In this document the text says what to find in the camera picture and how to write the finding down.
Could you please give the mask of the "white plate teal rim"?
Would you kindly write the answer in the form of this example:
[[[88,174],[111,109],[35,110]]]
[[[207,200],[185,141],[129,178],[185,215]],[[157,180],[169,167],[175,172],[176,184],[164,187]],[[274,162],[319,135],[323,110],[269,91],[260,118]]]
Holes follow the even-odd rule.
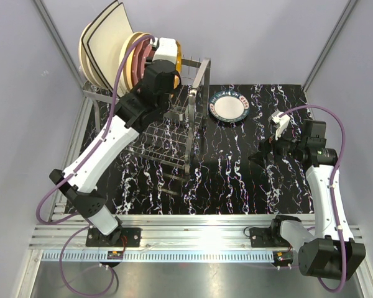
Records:
[[[211,115],[220,121],[232,123],[244,120],[249,111],[249,101],[236,91],[220,91],[208,102]]]

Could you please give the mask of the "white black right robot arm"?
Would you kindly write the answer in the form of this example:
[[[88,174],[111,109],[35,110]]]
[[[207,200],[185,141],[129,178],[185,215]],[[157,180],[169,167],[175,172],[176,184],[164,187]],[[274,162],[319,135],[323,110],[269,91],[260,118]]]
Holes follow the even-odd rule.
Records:
[[[343,209],[339,190],[336,150],[326,147],[326,123],[305,120],[299,140],[283,137],[288,119],[276,117],[270,123],[276,131],[259,144],[259,151],[249,160],[263,168],[273,154],[297,160],[310,187],[315,212],[315,232],[310,233],[302,220],[291,215],[277,215],[268,227],[250,227],[253,247],[293,248],[298,253],[302,275],[321,279],[348,281],[366,257],[364,244],[354,239]]]

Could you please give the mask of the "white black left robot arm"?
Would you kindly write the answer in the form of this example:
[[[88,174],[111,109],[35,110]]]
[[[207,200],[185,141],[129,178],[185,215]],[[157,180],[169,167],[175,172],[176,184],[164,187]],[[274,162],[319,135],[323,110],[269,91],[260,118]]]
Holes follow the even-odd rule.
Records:
[[[107,246],[121,241],[121,221],[98,194],[96,183],[120,152],[153,122],[163,119],[176,92],[176,65],[155,60],[145,66],[142,79],[114,106],[114,114],[88,148],[67,168],[55,169],[50,179],[75,210],[98,231]]]

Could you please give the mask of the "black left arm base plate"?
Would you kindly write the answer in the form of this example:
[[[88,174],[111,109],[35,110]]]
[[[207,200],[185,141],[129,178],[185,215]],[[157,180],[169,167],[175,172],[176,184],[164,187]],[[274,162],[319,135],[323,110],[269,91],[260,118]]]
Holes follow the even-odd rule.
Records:
[[[104,235],[97,228],[90,228],[86,238],[87,247],[140,247],[142,229],[138,227],[123,227],[115,229],[111,234]]]

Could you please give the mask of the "orange dotted plate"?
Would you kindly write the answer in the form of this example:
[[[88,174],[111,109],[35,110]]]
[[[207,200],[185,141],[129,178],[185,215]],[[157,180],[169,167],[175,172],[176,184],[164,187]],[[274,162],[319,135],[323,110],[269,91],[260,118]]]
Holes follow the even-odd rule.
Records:
[[[176,59],[176,71],[178,74],[181,74],[182,70],[182,47],[179,41],[176,41],[176,46],[177,46],[177,59]],[[174,81],[174,87],[177,88],[178,85],[180,84],[180,77],[176,76],[175,81]]]

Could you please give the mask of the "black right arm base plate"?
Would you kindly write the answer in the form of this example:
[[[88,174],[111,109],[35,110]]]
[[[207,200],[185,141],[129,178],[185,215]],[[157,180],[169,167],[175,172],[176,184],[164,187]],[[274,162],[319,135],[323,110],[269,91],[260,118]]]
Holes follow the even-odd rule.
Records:
[[[252,248],[287,248],[289,242],[272,231],[270,227],[249,229],[249,239]]]

